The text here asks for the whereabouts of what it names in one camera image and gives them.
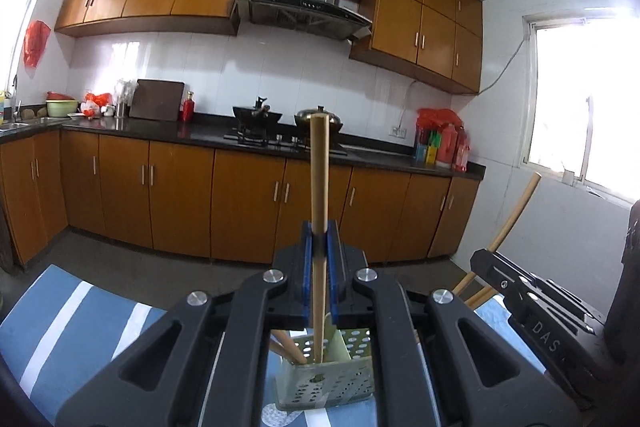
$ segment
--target cutting board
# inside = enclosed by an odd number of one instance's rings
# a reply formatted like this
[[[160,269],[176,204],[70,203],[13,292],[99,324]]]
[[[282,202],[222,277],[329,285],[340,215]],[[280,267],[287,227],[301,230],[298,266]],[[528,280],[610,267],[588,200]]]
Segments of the cutting board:
[[[131,101],[131,118],[178,120],[184,82],[139,79]]]

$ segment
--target perforated utensil basket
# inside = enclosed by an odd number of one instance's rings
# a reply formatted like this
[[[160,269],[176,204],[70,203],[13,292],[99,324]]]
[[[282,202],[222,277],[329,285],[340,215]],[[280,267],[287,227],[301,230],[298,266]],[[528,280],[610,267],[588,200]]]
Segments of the perforated utensil basket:
[[[369,330],[341,331],[351,360],[294,365],[282,359],[276,375],[276,407],[284,411],[321,409],[367,399],[374,392]],[[295,337],[296,345],[314,358],[313,335]],[[328,341],[324,340],[324,355]]]

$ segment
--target window frame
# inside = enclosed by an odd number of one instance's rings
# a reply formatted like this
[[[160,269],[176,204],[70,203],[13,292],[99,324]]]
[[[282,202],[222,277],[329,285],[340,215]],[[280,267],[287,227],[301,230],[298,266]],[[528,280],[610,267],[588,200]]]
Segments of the window frame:
[[[533,139],[533,126],[536,118],[536,100],[538,97],[538,40],[537,31],[541,29],[558,28],[569,25],[585,25],[589,19],[615,19],[625,13],[627,16],[639,17],[638,12],[633,8],[593,8],[573,12],[562,12],[557,14],[537,15],[524,17],[525,39],[529,41],[528,68],[527,68],[527,107],[524,123],[524,136],[520,141],[522,147],[520,150],[521,166],[535,168],[546,176],[551,176],[558,180],[562,180],[563,172],[557,172],[549,167],[529,161],[531,151],[531,141]],[[620,194],[610,188],[604,187],[587,179],[587,169],[589,167],[589,158],[591,155],[591,141],[593,139],[593,99],[590,96],[587,100],[589,104],[589,121],[587,125],[587,136],[584,145],[584,156],[582,157],[582,165],[580,172],[574,172],[574,185],[583,186],[587,191],[601,196],[600,193],[612,196],[617,200],[627,203],[634,203],[636,200],[624,194]]]

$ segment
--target black countertop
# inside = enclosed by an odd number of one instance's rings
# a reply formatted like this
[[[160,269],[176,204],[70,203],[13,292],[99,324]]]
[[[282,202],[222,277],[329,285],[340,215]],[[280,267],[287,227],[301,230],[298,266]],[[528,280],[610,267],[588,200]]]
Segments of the black countertop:
[[[240,150],[283,158],[295,158],[300,160],[306,160],[309,158],[309,153],[303,150],[295,150],[278,146],[268,146],[263,148],[253,145],[239,144],[237,141],[225,139],[224,136],[229,131],[228,126],[199,123],[184,124],[177,122],[160,122],[139,120],[136,118],[124,118],[122,120],[117,120],[115,118],[100,118],[96,120],[54,120],[49,121],[46,124],[30,125],[2,133],[0,134],[0,143],[33,136],[34,134],[51,129],[52,127],[94,132],[97,134],[108,134],[110,136],[197,145],[200,147],[211,147],[216,149]],[[410,155],[348,145],[343,145],[343,148],[347,152],[346,155],[330,155],[330,162],[332,164],[428,174],[431,176],[455,176],[475,180],[482,180],[484,178],[485,167],[472,162],[468,163],[467,172],[456,172],[449,169],[428,167],[424,164],[418,164]]]

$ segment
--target stainless steel range hood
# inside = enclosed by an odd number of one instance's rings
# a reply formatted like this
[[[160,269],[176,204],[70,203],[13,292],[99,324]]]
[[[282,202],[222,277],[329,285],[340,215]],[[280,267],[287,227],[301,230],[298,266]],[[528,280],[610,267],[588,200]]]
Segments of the stainless steel range hood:
[[[351,41],[370,35],[371,21],[335,0],[238,0],[242,20]]]

